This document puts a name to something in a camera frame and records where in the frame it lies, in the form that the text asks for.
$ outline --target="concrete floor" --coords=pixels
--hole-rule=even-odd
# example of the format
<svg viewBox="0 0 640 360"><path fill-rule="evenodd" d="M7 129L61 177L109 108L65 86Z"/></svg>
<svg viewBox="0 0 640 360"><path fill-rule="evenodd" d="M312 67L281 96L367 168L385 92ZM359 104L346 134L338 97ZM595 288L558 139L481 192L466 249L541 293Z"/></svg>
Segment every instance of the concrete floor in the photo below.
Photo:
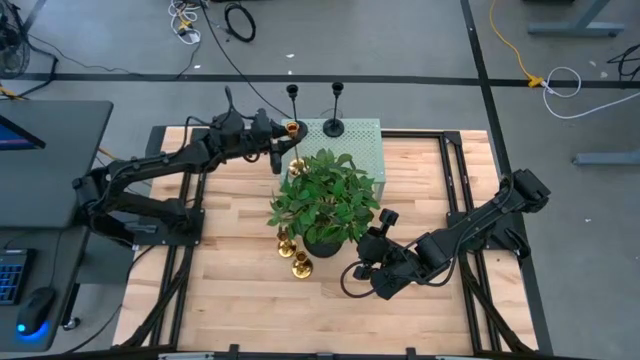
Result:
<svg viewBox="0 0 640 360"><path fill-rule="evenodd" d="M19 4L23 15L35 2ZM556 66L569 66L585 79L617 80L615 66L605 62L638 41L637 1L612 2L598 18L626 23L627 31L615 39L540 38L526 33L527 22L568 19L588 2L579 0L563 7L499 1L495 19L536 75L546 76ZM167 5L152 0L139 0L135 7L126 0L48 1L31 33L86 64L176 74L186 65L191 48L173 37ZM247 74L477 77L457 1L274 0L244 5L258 22L258 36L249 45L231 40L224 46ZM522 79L515 57L491 32L489 6L489 0L471 0L489 77ZM213 6L212 18L222 18L220 9L220 5ZM203 21L196 23L203 43L193 63L200 66L187 73L234 74ZM48 63L34 55L28 72L47 70ZM59 70L103 73L64 59ZM3 83L15 90L33 85L28 81ZM289 111L286 84L255 86L274 105ZM144 153L154 125L181 123L187 115L209 118L223 112L224 85L59 81L32 98L112 101L115 108L102 145L128 157ZM245 84L230 86L239 109L250 112L265 107L270 116L279 118ZM332 107L328 83L299 86L301 116L316 117ZM552 99L551 104L559 113L573 114L632 93L589 89L569 101ZM640 167L578 168L571 165L571 158L577 152L639 148L640 122L635 115L640 99L580 120L561 121L546 111L540 89L493 88L493 94L512 167L532 169L553 192L544 211L526 216L525 222L555 353L599 359L637 357L640 242L635 225ZM345 117L379 117L389 128L489 128L476 86L346 84L339 107ZM136 190L147 191L143 187ZM114 255L118 256L126 267L130 254ZM123 289L121 284L82 290L76 315L84 323L72 332L60 332L51 352L71 348L95 332L122 300ZM93 301L89 290L104 295L98 307L89 306ZM85 349L107 348L114 325Z"/></svg>

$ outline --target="white cable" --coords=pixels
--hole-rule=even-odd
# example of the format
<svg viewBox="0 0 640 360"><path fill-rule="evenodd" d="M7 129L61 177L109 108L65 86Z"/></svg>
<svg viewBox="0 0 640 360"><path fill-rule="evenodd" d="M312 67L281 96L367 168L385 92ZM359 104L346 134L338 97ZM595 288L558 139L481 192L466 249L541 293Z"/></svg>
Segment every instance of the white cable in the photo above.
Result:
<svg viewBox="0 0 640 360"><path fill-rule="evenodd" d="M578 88L576 89L576 91L574 91L571 94L560 94L559 92L553 90L553 88L551 87L551 77L553 76L553 74L557 70L566 70L566 71L569 71L569 72L573 73L573 75L575 75L576 79L578 80ZM596 111L600 111L600 110L606 109L606 108L611 107L613 105L617 105L617 104L623 103L623 102L625 102L627 100L631 100L634 97L640 96L640 92L637 92L637 93L635 93L633 95L627 96L626 98L622 98L622 99L620 99L618 101L614 101L614 102L609 103L609 104L598 106L597 108L591 109L591 110L583 112L581 114L571 115L571 116L563 116L563 115L558 115L553 110L551 110L551 107L549 106L549 103L547 102L547 93L555 95L557 97L561 97L563 99L572 98L572 97L578 95L578 93L580 92L580 89L582 88L582 78L580 78L580 75L575 70L573 70L571 68L560 66L560 67L557 67L557 68L551 70L551 72L549 73L549 76L547 77L547 81L543 81L542 82L542 86L544 87L544 90L542 90L542 100L544 101L544 105L547 107L547 110L549 110L549 112L553 116L555 116L555 117L557 117L559 119L563 119L563 120L577 119L577 118L589 115L591 113L594 113Z"/></svg>
<svg viewBox="0 0 640 360"><path fill-rule="evenodd" d="M176 28L176 19L179 21L179 24L182 23L182 18L193 23L194 21L198 20L198 14L195 13L195 10L198 9L200 9L200 6L187 6L179 9L178 6L176 6L175 0L171 0L169 8L167 9L167 12L171 16L171 30L173 30L173 33L178 37L178 39L180 39L180 41L187 45L195 45L200 42L200 39L202 38L200 35L200 31L196 29L190 29L187 32L186 36L180 36L180 34L178 33L179 25L178 28Z"/></svg>

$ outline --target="green perforated box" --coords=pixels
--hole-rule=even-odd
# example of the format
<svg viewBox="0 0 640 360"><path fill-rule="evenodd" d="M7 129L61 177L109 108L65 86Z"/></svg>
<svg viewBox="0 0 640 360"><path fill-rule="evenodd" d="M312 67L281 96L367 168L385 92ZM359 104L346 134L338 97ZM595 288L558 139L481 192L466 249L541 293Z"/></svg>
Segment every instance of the green perforated box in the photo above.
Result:
<svg viewBox="0 0 640 360"><path fill-rule="evenodd" d="M374 178L376 199L379 201L382 198L386 177L379 119L342 119L345 130L337 138L328 137L322 132L322 125L326 119L299 120L309 127L309 133L298 145L300 157L315 155L320 149L331 149L336 156L351 154L358 169L366 171L367 176ZM290 121L284 119L282 124ZM288 151L282 157L281 183L284 181L286 169L294 157L293 150Z"/></svg>

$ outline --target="wooden tabletop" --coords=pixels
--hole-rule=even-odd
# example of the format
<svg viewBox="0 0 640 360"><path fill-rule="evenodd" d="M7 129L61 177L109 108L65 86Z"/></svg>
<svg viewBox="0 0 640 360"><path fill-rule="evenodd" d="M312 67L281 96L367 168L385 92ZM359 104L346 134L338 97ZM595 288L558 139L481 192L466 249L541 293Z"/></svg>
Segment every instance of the wooden tabletop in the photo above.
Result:
<svg viewBox="0 0 640 360"><path fill-rule="evenodd" d="M475 205L480 206L498 190L491 147L485 131L461 135ZM182 137L181 127L167 128L162 150L177 150ZM400 214L389 237L406 244L446 227L438 142L385 138L383 146L387 184L381 205ZM452 149L450 157L457 176ZM151 196L177 197L181 181L181 174L155 179ZM230 161L209 175L206 225L193 259L179 350L227 351L230 344L239 344L249 352L404 354L415 347L418 354L472 353L457 269L441 288L412 284L390 301L375 295L351 299L342 293L339 276L357 253L355 244L345 243L332 258L311 257L310 278L294 278L292 258L278 255L276 230L266 225L269 200L278 188L268 157L255 164ZM464 209L461 196L458 201ZM157 247L133 269L114 344L131 336L155 304L165 256L166 248ZM522 341L537 348L517 259L497 250L485 252L485 259L496 307ZM370 289L368 282L350 276L347 287L353 293ZM484 315L476 307L488 348ZM168 340L167 325L162 339Z"/></svg>

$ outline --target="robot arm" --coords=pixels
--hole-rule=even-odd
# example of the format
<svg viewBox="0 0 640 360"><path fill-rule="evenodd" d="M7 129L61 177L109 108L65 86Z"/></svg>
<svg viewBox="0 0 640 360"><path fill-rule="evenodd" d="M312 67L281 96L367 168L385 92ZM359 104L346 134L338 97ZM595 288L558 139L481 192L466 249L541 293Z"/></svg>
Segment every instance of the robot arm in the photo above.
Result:
<svg viewBox="0 0 640 360"><path fill-rule="evenodd" d="M209 130L201 139L185 145L185 134L182 147L174 153L128 161L116 160L75 179L73 187L83 220L95 231L128 242L133 242L133 234L109 216L110 212L123 211L160 219L169 232L184 233L192 228L194 216L190 216L190 210L185 208L183 201L149 199L125 192L127 186L169 174L209 173L227 160L244 158L248 162L255 162L261 154L269 155L271 170L279 174L282 155L307 135L306 124L292 122L281 126L270 120L264 109L259 109L254 116L244 116L235 109L231 93L228 88L226 90L229 110L214 117L210 124L203 122L209 126ZM244 119L251 121L251 125L245 125Z"/></svg>
<svg viewBox="0 0 640 360"><path fill-rule="evenodd" d="M380 214L382 227L370 227L360 238L358 256L363 266L356 268L354 277L370 280L378 296L387 300L411 282L444 285L430 281L450 268L466 242L509 213L539 211L548 202L549 194L549 189L531 171L518 170L510 180L501 182L500 190L492 200L467 214L454 226L425 233L404 247L386 237L398 214L384 209ZM414 251L409 250L414 244ZM380 263L380 268L373 268L377 263Z"/></svg>

